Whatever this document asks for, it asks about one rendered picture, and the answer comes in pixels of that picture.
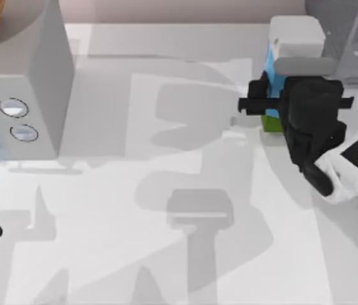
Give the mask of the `pale microwave oven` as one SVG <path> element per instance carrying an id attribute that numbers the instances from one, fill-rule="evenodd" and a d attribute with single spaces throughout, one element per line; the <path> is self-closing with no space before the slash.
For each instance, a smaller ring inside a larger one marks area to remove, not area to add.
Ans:
<path id="1" fill-rule="evenodd" d="M 74 81 L 74 60 L 59 0 L 5 0 L 0 18 L 0 100 L 14 97 L 28 115 L 0 111 L 0 161 L 51 160 L 58 156 Z M 33 142 L 10 134 L 33 126 Z"/>

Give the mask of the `large round microwave knob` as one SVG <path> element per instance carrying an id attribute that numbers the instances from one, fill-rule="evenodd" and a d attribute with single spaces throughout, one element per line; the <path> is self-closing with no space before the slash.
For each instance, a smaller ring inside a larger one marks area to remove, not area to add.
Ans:
<path id="1" fill-rule="evenodd" d="M 11 118 L 22 118 L 29 113 L 28 105 L 18 98 L 0 100 L 0 111 Z"/>

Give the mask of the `small round microwave knob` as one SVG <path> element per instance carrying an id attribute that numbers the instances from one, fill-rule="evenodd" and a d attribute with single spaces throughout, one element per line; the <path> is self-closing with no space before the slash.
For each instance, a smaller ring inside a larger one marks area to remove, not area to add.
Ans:
<path id="1" fill-rule="evenodd" d="M 38 131 L 30 125 L 18 125 L 10 128 L 11 136 L 21 142 L 33 142 L 38 139 Z"/>

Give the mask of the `blue white green carton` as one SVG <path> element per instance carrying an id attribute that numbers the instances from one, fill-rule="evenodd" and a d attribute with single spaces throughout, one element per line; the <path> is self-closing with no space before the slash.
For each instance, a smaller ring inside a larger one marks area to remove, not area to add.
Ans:
<path id="1" fill-rule="evenodd" d="M 267 77 L 265 96 L 280 97 L 286 80 L 275 71 L 280 58 L 319 58 L 326 37 L 318 19 L 308 15 L 276 15 L 270 19 L 263 74 Z"/>

